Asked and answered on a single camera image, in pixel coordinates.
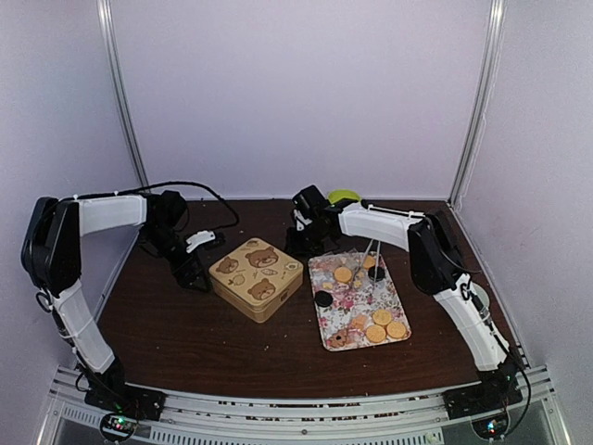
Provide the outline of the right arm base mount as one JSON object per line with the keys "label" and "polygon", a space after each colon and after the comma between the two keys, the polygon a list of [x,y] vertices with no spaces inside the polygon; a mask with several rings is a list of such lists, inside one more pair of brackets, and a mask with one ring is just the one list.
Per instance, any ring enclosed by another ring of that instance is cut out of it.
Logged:
{"label": "right arm base mount", "polygon": [[468,417],[473,433],[480,439],[495,441],[511,432],[509,408],[523,401],[519,389],[487,391],[483,385],[455,388],[443,393],[450,420]]}

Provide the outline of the gold cookie tin box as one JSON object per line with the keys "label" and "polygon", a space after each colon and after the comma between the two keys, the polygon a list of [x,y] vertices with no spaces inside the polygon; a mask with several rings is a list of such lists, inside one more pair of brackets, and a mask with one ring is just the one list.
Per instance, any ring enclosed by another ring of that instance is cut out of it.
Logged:
{"label": "gold cookie tin box", "polygon": [[235,272],[212,277],[214,292],[252,321],[268,321],[303,284],[303,270]]}

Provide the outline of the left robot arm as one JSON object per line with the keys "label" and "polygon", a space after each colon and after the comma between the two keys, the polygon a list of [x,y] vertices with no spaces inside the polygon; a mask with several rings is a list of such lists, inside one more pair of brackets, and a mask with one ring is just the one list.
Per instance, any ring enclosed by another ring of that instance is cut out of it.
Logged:
{"label": "left robot arm", "polygon": [[71,345],[82,366],[94,375],[105,376],[95,391],[114,412],[127,410],[133,402],[133,393],[118,380],[119,361],[83,295],[82,238],[133,227],[168,262],[179,286],[206,292],[208,277],[197,252],[216,241],[217,235],[212,230],[203,230],[181,238],[175,227],[184,207],[184,199],[175,191],[160,195],[40,197],[33,207],[22,245],[21,264],[33,285],[46,296],[46,311],[55,318],[60,335]]}

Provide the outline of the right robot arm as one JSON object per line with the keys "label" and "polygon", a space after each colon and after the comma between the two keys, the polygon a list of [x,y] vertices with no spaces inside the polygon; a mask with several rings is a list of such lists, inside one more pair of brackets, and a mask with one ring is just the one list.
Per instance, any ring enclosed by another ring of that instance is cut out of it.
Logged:
{"label": "right robot arm", "polygon": [[295,226],[287,231],[291,248],[317,254],[325,240],[344,235],[408,252],[413,284],[439,303],[473,356],[482,382],[475,389],[475,401],[491,410],[510,395],[522,363],[478,296],[473,272],[463,265],[446,220],[436,213],[393,210],[363,199],[332,203],[315,185],[300,190],[292,203]]}

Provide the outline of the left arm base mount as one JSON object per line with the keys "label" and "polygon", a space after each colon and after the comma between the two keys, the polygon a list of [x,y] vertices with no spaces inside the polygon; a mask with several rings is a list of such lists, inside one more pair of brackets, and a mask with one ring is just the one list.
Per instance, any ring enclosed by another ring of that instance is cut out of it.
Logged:
{"label": "left arm base mount", "polygon": [[112,392],[88,389],[84,402],[105,411],[99,421],[99,432],[104,439],[121,443],[130,439],[144,421],[158,421],[166,401],[166,394],[145,388],[124,388],[122,396]]}

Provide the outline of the steel kitchen tongs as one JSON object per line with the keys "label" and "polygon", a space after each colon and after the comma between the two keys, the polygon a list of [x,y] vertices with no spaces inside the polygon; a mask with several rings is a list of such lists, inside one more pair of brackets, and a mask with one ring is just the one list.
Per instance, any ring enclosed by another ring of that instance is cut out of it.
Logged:
{"label": "steel kitchen tongs", "polygon": [[354,281],[357,279],[357,275],[362,269],[370,269],[371,267],[377,267],[380,263],[381,255],[381,242],[378,240],[371,239],[360,257],[360,261],[352,271],[352,276],[349,281],[349,285],[353,286]]}

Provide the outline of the silver tin lid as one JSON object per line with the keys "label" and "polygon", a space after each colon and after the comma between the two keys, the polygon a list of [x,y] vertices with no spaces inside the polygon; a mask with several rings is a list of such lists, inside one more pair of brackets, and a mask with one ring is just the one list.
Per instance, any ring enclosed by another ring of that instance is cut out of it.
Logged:
{"label": "silver tin lid", "polygon": [[304,266],[252,237],[212,264],[208,272],[216,295],[263,324],[302,286]]}

